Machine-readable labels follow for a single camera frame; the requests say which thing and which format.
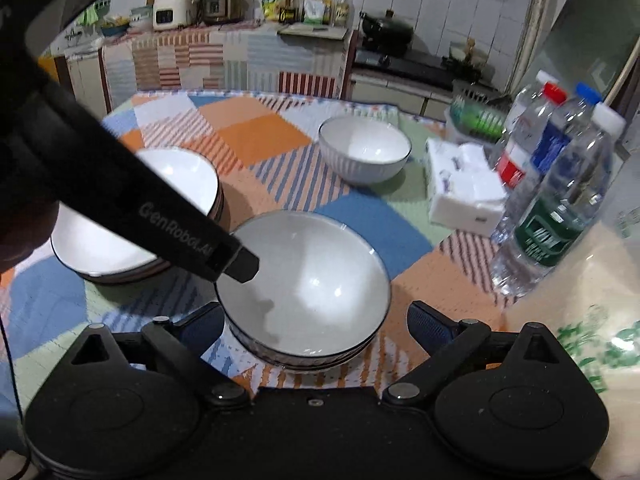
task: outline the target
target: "plastic water bottle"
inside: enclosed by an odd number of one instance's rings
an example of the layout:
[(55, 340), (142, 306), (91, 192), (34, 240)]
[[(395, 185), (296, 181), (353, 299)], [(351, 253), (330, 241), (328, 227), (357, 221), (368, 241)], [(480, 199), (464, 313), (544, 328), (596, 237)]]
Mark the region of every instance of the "plastic water bottle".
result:
[(553, 161), (571, 139), (589, 124), (593, 107), (602, 101), (602, 96), (584, 83), (578, 83), (575, 92), (576, 97), (551, 112), (540, 142), (531, 155), (529, 170), (504, 205), (502, 219), (491, 236), (494, 243), (502, 244), (509, 237), (538, 192)]
[(491, 262), (497, 290), (512, 296), (529, 292), (591, 223), (609, 185), (614, 143), (625, 124), (611, 108), (596, 105), (591, 124), (556, 158)]
[(566, 101), (566, 93), (554, 83), (546, 83), (542, 95), (524, 110), (516, 121), (509, 142), (502, 150), (496, 166), (507, 193), (510, 193), (527, 173), (530, 158), (542, 137), (551, 112)]
[(509, 141), (509, 137), (511, 137), (511, 132), (513, 131), (516, 121), (518, 118), (524, 113), (524, 110), (529, 108), (533, 101), (538, 99), (542, 95), (542, 90), (546, 83), (558, 84), (558, 79), (549, 75), (544, 70), (539, 70), (536, 75), (536, 80), (533, 83), (526, 85), (522, 90), (520, 90), (515, 99), (513, 100), (513, 105), (507, 114), (507, 118), (504, 120), (504, 130), (502, 131), (502, 137), (496, 143), (492, 153), (489, 157), (489, 165), (494, 168), (498, 163), (502, 152), (504, 151), (507, 142)]

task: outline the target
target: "rice cooker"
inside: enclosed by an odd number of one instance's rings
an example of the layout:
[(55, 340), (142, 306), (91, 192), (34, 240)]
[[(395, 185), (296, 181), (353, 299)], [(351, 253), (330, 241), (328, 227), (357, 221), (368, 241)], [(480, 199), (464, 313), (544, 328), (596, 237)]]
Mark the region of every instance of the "rice cooker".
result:
[(201, 0), (202, 20), (207, 25), (242, 20), (242, 0)]
[(188, 27), (196, 22), (198, 0), (156, 0), (154, 30)]

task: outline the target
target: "blue bottle cap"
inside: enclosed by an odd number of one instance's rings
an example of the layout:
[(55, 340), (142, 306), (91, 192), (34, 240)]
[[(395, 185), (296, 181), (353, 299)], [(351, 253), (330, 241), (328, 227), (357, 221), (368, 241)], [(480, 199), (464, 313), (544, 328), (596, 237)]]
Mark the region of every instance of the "blue bottle cap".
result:
[(584, 83), (578, 83), (575, 87), (575, 93), (585, 101), (587, 101), (591, 106), (595, 106), (598, 103), (602, 102), (602, 96), (596, 92), (593, 88)]

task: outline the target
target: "tablecloth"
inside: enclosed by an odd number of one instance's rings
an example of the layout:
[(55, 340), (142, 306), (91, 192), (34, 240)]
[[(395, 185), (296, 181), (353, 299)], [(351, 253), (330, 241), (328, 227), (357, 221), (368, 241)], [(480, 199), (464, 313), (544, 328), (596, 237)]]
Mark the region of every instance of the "tablecloth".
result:
[[(414, 147), (404, 170), (371, 188), (342, 181), (315, 142), (319, 123), (337, 114), (397, 124)], [(346, 364), (318, 374), (287, 372), (253, 357), (225, 329), (203, 359), (253, 391), (259, 386), (371, 385), (380, 392), (427, 357), (406, 328), (413, 300), (453, 319), (475, 317), (499, 327), (504, 300), (492, 293), (488, 273), (496, 247), (486, 238), (428, 221), (422, 150), (428, 137), (443, 134), (442, 124), (391, 106), (233, 91), (137, 94), (103, 124), (134, 151), (181, 146), (207, 157), (222, 181), (221, 223), (228, 229), (276, 209), (313, 211), (347, 224), (382, 258), (392, 280), (388, 317), (372, 344)], [(43, 245), (0, 282), (0, 312), (21, 401), (33, 398), (89, 322), (131, 332), (153, 316), (179, 319), (213, 299), (211, 283), (176, 268), (126, 286), (85, 282), (60, 264), (49, 243)], [(1, 411), (11, 409), (13, 394), (4, 356), (0, 367)]]
[(115, 108), (137, 91), (252, 90), (340, 97), (352, 31), (343, 41), (279, 36), (277, 23), (130, 34), (100, 51)]

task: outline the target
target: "white cabinet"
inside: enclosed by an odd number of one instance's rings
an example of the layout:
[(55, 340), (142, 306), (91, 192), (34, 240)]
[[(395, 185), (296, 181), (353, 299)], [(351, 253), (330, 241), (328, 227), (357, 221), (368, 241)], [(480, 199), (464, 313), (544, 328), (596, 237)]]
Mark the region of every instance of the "white cabinet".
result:
[(353, 86), (351, 100), (356, 103), (395, 105), (403, 112), (414, 115), (420, 115), (424, 105), (424, 97), (363, 82), (356, 82)]
[(405, 79), (351, 75), (351, 101), (355, 103), (395, 105), (403, 112), (444, 122), (451, 99), (444, 90)]
[(76, 100), (101, 120), (107, 114), (107, 105), (97, 54), (67, 59), (66, 65)]

